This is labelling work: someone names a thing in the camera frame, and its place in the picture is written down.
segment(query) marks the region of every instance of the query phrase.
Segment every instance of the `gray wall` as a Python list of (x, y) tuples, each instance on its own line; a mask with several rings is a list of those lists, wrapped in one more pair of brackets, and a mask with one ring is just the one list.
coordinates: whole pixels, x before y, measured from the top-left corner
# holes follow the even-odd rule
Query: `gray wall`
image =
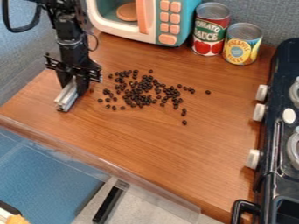
[[(55, 46), (55, 37), (45, 12), (32, 30), (11, 33), (6, 30), (0, 6), (0, 105), (45, 69), (42, 56)], [(11, 23), (26, 25), (31, 21), (35, 4), (10, 0)]]
[(299, 0), (217, 0), (229, 7), (233, 23), (258, 25), (264, 44), (277, 46), (283, 40), (299, 38)]

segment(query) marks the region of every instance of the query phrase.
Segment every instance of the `toy microwave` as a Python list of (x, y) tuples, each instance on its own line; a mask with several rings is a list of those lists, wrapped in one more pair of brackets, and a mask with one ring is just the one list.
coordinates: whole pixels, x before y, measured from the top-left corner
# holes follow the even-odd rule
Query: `toy microwave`
[(87, 0), (95, 28), (127, 39), (180, 46), (193, 27), (201, 0)]

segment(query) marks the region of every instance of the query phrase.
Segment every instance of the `cable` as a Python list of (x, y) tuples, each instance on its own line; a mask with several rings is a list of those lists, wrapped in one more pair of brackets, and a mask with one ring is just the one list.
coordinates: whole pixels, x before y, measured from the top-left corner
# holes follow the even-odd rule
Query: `cable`
[(96, 51), (96, 49), (98, 49), (98, 47), (99, 47), (99, 40), (98, 40), (98, 38), (97, 38), (94, 34), (87, 33), (87, 32), (85, 32), (85, 33), (86, 33), (86, 35), (89, 35), (89, 36), (92, 36), (92, 37), (95, 38), (95, 48), (94, 48), (94, 49), (90, 49), (90, 48), (88, 47), (87, 43), (84, 42), (85, 47), (88, 48), (88, 51), (89, 51), (89, 52), (94, 52), (94, 51)]
[(36, 26), (40, 19), (40, 13), (42, 10), (41, 4), (37, 3), (37, 7), (35, 9), (34, 17), (32, 21), (24, 26), (20, 26), (17, 28), (11, 28), (10, 26), (10, 7), (9, 7), (9, 0), (3, 0), (2, 1), (2, 12), (3, 12), (3, 21), (4, 24), (10, 32), (26, 32), (32, 29), (34, 26)]

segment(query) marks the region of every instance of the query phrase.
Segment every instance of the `white knob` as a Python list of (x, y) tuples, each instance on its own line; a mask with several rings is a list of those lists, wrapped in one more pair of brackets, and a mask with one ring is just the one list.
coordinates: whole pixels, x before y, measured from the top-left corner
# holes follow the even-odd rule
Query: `white knob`
[(263, 102), (266, 99), (268, 91), (267, 85), (259, 85), (258, 91), (256, 92), (255, 100)]
[(254, 109), (254, 117), (253, 119), (256, 122), (261, 122), (262, 118), (265, 115), (266, 106), (264, 104), (257, 103)]
[(260, 151), (259, 150), (250, 150), (247, 158), (246, 167), (255, 170), (260, 159)]
[(292, 124), (296, 119), (296, 113), (292, 108), (286, 108), (283, 110), (282, 119), (287, 124)]

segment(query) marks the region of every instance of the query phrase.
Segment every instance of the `tin can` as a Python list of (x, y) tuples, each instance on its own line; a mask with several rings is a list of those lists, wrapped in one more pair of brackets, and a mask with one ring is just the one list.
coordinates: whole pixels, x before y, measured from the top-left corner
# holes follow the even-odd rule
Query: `tin can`
[(231, 14), (222, 3), (202, 3), (196, 9), (192, 50), (213, 56), (222, 53)]
[(223, 57), (228, 62), (246, 66), (256, 61), (262, 41), (262, 31), (255, 24), (232, 24), (227, 29)]

